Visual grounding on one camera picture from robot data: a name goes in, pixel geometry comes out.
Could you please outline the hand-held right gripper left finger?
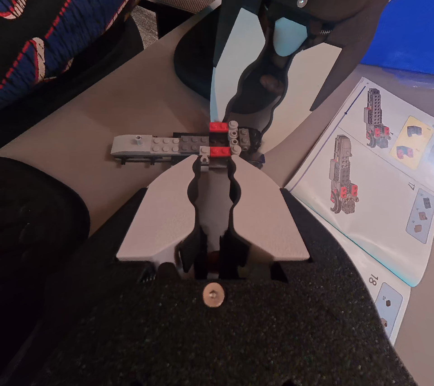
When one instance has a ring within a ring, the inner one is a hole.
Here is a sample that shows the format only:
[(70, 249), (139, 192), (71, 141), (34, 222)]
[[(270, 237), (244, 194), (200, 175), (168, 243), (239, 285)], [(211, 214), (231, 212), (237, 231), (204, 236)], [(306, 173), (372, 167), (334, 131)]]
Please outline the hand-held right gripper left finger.
[(119, 261), (173, 263), (188, 273), (200, 251), (198, 198), (200, 158), (191, 155), (160, 174), (147, 188), (116, 254)]

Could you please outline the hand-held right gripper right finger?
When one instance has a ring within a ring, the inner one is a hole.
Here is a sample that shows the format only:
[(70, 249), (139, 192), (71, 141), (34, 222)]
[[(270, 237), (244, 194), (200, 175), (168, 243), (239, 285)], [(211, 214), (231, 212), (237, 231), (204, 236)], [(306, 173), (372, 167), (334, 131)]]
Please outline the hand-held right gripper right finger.
[(240, 248), (236, 267), (305, 261), (309, 252), (279, 186), (238, 155), (228, 162), (230, 247)]

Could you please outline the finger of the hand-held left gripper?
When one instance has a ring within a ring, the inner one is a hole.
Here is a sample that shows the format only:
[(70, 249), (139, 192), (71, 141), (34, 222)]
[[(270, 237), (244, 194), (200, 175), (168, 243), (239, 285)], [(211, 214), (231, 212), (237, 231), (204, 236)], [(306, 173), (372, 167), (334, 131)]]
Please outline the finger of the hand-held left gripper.
[(285, 71), (285, 89), (281, 97), (268, 92), (259, 81), (265, 62), (252, 72), (249, 79), (259, 85), (253, 90), (254, 96), (264, 98), (265, 105), (260, 117), (264, 124), (260, 124), (258, 130), (261, 133), (260, 153), (274, 149), (310, 116), (311, 107), (341, 51), (338, 46), (318, 44), (295, 54)]
[(223, 122), (227, 106), (238, 91), (242, 73), (257, 60), (265, 45), (259, 18), (242, 8), (216, 67), (210, 89), (210, 121)]

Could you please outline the grey red toy brick model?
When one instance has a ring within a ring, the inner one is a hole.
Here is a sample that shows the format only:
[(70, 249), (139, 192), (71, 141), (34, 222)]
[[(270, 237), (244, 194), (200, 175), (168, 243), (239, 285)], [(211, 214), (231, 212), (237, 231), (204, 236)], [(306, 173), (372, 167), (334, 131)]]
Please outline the grey red toy brick model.
[(260, 139), (261, 133), (257, 129), (241, 127), (236, 121), (211, 122), (208, 133), (173, 133), (169, 137), (145, 134), (116, 136), (110, 155), (122, 165), (127, 162), (150, 165), (168, 162), (173, 166), (191, 155), (200, 158), (200, 147), (209, 146), (209, 164), (200, 161), (202, 171), (225, 168), (233, 155), (262, 169), (265, 157), (259, 152)]

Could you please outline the person's left hand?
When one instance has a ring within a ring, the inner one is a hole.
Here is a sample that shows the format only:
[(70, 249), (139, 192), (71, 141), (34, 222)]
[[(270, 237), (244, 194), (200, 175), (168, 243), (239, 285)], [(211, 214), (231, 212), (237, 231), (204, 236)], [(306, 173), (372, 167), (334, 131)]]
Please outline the person's left hand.
[(282, 57), (272, 53), (264, 62), (263, 74), (260, 78), (261, 85), (270, 93), (281, 97), (285, 89), (285, 66), (289, 56)]

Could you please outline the grey mesh office chair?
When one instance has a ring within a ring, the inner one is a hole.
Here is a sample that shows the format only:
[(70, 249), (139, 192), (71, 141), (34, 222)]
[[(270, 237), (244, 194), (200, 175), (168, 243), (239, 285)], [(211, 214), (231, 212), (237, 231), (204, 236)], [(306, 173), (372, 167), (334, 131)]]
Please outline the grey mesh office chair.
[(140, 0), (132, 11), (144, 49), (216, 0)]

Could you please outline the large blue plastic bin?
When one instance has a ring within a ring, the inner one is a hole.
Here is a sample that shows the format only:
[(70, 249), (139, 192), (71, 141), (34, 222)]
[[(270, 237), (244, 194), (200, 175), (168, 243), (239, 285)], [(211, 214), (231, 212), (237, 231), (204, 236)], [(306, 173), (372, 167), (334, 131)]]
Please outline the large blue plastic bin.
[(434, 74), (434, 0), (390, 0), (361, 64)]

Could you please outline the open instruction booklet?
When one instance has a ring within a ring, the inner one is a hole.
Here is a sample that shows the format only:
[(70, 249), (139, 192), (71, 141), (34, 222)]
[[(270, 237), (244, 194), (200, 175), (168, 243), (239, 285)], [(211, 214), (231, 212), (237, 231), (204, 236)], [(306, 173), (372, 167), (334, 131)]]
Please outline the open instruction booklet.
[(355, 264), (392, 344), (433, 248), (433, 123), (361, 78), (285, 186)]

